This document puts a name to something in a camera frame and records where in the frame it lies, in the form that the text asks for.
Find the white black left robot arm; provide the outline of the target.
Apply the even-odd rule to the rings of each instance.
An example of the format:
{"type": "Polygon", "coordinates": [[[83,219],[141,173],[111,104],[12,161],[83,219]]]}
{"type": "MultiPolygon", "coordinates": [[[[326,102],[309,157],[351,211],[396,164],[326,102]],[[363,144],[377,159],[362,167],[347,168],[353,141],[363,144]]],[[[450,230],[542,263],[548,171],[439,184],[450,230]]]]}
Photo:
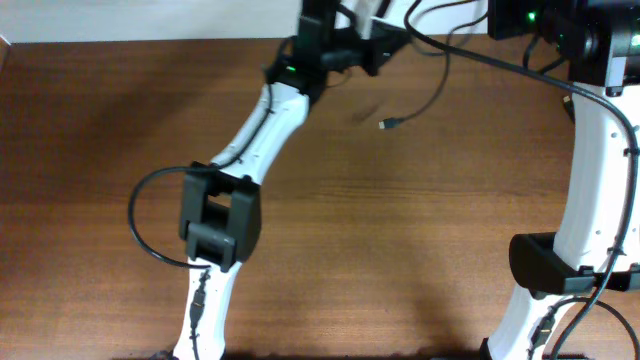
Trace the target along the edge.
{"type": "Polygon", "coordinates": [[[304,124],[332,72],[369,76],[409,41],[402,27],[338,1],[305,1],[295,35],[265,69],[255,108],[207,164],[187,167],[179,236],[186,243],[188,297],[174,359],[220,359],[234,281],[261,232],[261,185],[289,137],[304,124]]]}

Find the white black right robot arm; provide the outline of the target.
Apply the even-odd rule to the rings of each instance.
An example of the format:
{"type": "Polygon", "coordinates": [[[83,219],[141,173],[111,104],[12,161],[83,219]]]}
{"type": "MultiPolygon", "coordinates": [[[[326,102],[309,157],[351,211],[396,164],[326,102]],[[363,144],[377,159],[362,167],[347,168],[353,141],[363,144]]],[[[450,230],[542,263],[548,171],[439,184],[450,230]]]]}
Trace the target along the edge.
{"type": "Polygon", "coordinates": [[[639,287],[639,208],[625,207],[629,163],[639,158],[639,4],[489,2],[491,38],[527,33],[556,45],[579,89],[570,184],[557,232],[512,238],[516,286],[482,359],[540,359],[573,304],[639,287]]]}

